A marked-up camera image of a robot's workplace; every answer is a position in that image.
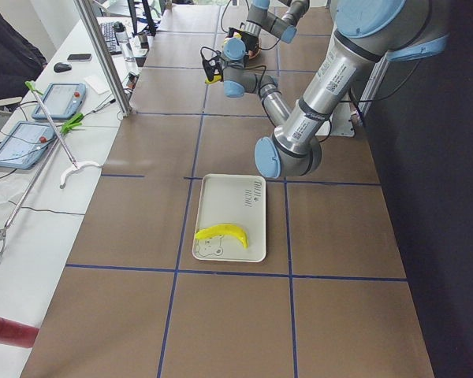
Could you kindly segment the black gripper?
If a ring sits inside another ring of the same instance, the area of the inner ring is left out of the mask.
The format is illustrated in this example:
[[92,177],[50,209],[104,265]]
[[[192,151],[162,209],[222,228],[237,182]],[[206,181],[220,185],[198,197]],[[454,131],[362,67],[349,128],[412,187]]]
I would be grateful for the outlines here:
[[230,63],[228,61],[220,60],[216,64],[217,75],[219,75],[220,77],[223,77],[225,69],[227,69],[229,66],[230,66]]
[[247,31],[241,31],[242,41],[244,42],[245,49],[247,52],[259,52],[260,39],[258,36],[253,35]]

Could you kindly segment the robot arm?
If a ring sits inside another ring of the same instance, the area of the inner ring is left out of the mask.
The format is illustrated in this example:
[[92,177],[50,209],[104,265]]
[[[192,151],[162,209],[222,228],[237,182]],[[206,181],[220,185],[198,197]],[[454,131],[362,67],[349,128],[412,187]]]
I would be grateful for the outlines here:
[[310,8],[308,0],[281,1],[288,6],[282,17],[274,15],[270,8],[270,1],[252,1],[248,15],[241,25],[239,33],[247,51],[258,49],[261,31],[268,32],[284,43],[291,43],[296,35],[296,26]]
[[336,1],[333,44],[306,91],[289,108],[275,80],[248,71],[248,53],[261,31],[290,43],[307,1],[287,1],[288,11],[276,17],[268,1],[253,1],[241,29],[222,44],[217,70],[225,95],[259,96],[274,125],[270,136],[255,145],[255,165],[262,176],[303,176],[317,169],[322,150],[317,131],[330,119],[355,79],[383,57],[410,61],[445,49],[449,36],[450,1]]

